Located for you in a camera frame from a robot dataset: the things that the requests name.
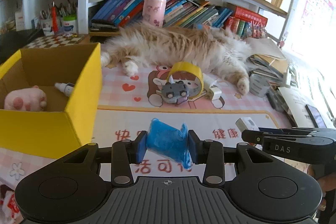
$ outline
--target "finger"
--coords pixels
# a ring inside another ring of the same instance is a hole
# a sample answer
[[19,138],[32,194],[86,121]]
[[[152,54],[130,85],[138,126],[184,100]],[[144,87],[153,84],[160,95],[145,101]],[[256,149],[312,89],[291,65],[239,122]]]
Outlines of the finger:
[[320,184],[323,192],[334,190],[336,189],[336,173],[320,178],[317,182]]
[[326,207],[327,207],[327,202],[326,202],[325,199],[322,199],[322,201],[321,201],[321,203],[320,203],[318,209],[319,209],[320,211],[324,211],[324,210],[326,209]]
[[313,169],[312,165],[309,165],[309,167],[307,169],[307,174],[310,175],[313,178],[315,177],[315,172],[314,172],[314,169]]

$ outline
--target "blue packet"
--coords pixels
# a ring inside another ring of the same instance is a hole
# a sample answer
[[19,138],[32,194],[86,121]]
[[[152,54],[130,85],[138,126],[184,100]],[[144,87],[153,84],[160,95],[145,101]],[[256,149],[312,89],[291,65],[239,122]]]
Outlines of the blue packet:
[[146,147],[154,153],[167,157],[190,169],[192,161],[188,147],[188,127],[182,124],[181,130],[171,127],[154,118],[147,133]]

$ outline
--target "pink cup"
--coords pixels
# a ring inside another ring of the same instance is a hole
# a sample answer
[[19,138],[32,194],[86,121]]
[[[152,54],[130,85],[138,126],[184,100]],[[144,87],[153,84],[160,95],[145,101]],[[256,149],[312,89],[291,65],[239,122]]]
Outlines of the pink cup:
[[162,27],[166,2],[166,0],[144,0],[143,21],[153,26]]

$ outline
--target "purple book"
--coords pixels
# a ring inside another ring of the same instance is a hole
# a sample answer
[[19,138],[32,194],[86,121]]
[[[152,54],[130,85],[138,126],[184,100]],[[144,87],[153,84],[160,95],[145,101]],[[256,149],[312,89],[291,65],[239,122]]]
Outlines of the purple book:
[[109,16],[108,21],[114,21],[117,16],[122,12],[124,7],[130,2],[131,0],[125,0],[119,7],[117,7],[114,12]]

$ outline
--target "green lid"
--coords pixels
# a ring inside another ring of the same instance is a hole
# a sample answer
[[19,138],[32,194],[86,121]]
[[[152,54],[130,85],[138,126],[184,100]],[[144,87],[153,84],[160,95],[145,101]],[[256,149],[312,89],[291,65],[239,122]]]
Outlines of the green lid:
[[72,21],[76,19],[77,19],[77,15],[69,15],[69,16],[63,17],[64,21]]

